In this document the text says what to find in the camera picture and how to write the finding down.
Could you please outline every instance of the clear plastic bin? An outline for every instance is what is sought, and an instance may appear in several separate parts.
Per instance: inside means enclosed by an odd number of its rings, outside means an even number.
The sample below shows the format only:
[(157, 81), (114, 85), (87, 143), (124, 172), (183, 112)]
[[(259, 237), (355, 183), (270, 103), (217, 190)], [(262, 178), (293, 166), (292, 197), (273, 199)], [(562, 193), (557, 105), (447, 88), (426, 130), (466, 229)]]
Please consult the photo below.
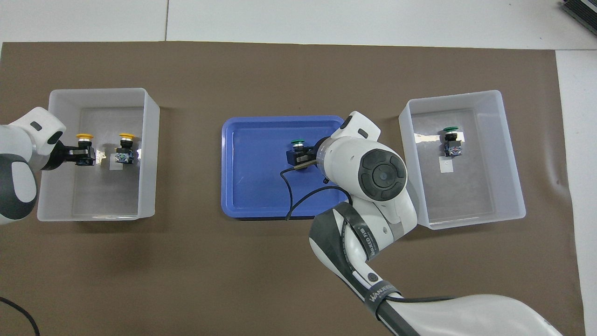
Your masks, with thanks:
[[(420, 225), (435, 230), (526, 215), (499, 91), (411, 99), (399, 123)], [(444, 156), (449, 126), (459, 127), (461, 156)]]
[[(158, 166), (159, 106), (143, 88), (54, 90), (48, 110), (64, 125), (60, 140), (76, 146), (78, 133), (91, 133), (96, 165), (66, 162), (43, 171), (41, 221), (121, 221), (153, 216)], [(136, 136), (134, 164), (113, 163), (120, 133)]]

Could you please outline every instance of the velcro strap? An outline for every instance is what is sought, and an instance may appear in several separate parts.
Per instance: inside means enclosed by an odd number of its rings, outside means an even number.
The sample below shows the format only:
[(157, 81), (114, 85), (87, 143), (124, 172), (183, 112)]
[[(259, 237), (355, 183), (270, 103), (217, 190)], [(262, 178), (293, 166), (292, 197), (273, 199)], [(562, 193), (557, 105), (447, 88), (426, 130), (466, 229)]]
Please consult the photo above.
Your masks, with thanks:
[(396, 287), (394, 287), (391, 283), (382, 280), (369, 289), (367, 294), (365, 294), (365, 306), (367, 310), (376, 317), (377, 317), (377, 308), (386, 298), (386, 296), (390, 295), (391, 293), (399, 293)]
[(379, 246), (377, 241), (369, 229), (369, 226), (365, 223), (363, 218), (350, 204), (341, 202), (334, 206), (334, 209), (344, 217), (346, 222), (352, 227), (357, 239), (361, 242), (365, 253), (367, 254), (367, 260), (373, 259), (379, 254)]

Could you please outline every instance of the brown mat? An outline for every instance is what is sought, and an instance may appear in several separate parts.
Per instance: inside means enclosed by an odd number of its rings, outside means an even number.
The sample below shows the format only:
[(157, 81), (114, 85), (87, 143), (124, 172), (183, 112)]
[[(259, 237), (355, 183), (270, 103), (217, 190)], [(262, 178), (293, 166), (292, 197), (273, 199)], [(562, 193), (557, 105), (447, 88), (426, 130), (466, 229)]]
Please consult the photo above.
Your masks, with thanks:
[[(310, 221), (238, 221), (220, 208), (230, 117), (353, 110), (402, 153), (416, 97), (500, 90), (527, 216), (416, 228), (373, 269), (408, 297), (501, 294), (583, 335), (554, 51), (205, 42), (5, 43), (0, 124), (57, 88), (144, 87), (161, 106), (156, 215), (0, 227), (0, 296), (42, 335), (388, 334), (313, 255)], [(0, 334), (27, 321), (0, 306)]]

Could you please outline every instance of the white table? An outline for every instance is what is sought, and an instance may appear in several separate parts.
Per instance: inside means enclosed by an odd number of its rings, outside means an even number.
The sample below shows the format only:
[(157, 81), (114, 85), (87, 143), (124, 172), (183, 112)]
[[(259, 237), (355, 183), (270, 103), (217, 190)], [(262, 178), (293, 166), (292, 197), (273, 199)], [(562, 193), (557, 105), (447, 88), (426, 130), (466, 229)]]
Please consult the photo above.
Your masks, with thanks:
[(587, 335), (597, 335), (597, 36), (556, 1), (0, 0), (4, 41), (229, 41), (557, 50)]

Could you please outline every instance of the blue tray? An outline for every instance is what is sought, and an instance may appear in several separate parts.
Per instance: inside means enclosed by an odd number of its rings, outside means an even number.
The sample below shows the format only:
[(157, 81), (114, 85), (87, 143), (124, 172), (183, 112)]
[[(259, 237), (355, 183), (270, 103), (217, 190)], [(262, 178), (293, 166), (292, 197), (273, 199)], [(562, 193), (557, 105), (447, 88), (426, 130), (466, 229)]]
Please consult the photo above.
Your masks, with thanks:
[[(342, 125), (335, 115), (305, 117), (239, 117), (222, 127), (221, 206), (234, 218), (284, 217), (290, 207), (288, 188), (280, 172), (290, 168), (286, 151), (290, 142), (304, 139), (306, 146), (330, 136)], [(310, 166), (286, 173), (294, 201), (323, 187), (321, 171)], [(317, 193), (293, 211), (293, 217), (313, 217), (346, 199), (337, 190)]]

